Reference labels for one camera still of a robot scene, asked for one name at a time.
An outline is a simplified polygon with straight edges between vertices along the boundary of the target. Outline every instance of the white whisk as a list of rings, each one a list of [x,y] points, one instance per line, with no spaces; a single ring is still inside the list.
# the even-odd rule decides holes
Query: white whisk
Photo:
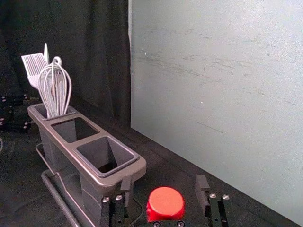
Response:
[[[39,75],[38,90],[48,118],[66,114],[71,99],[71,78],[61,65],[61,58],[54,57]]]

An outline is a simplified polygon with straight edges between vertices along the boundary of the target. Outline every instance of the red bottle cap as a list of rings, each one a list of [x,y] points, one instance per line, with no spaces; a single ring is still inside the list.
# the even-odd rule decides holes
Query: red bottle cap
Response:
[[[182,195],[173,188],[161,187],[153,190],[148,198],[147,221],[181,220],[184,215]]]

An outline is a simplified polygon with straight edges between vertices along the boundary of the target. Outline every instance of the black cloth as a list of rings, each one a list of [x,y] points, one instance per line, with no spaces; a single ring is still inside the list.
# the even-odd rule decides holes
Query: black cloth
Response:
[[[20,56],[43,52],[47,43],[50,59],[60,56],[71,76],[72,97],[130,124],[128,1],[2,0],[0,29],[2,90],[10,77],[6,83],[38,96]]]

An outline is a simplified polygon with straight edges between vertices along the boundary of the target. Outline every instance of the gray utensil caddy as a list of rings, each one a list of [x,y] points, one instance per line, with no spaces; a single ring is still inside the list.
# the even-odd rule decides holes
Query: gray utensil caddy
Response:
[[[102,198],[123,194],[124,179],[131,181],[126,202],[132,201],[133,183],[146,172],[143,157],[72,107],[51,119],[43,104],[30,106],[28,114],[39,127],[44,155],[39,145],[36,150],[53,175],[48,174],[51,188],[81,226],[100,226]]]

